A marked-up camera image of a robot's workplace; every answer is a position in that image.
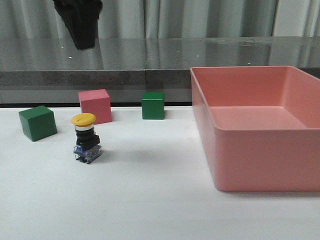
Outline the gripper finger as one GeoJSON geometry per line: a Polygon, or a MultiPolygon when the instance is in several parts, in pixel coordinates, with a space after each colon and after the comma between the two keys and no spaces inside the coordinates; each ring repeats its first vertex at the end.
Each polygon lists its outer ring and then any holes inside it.
{"type": "Polygon", "coordinates": [[[68,29],[75,47],[95,47],[98,20],[103,8],[100,0],[55,0],[54,7],[68,29]]]}

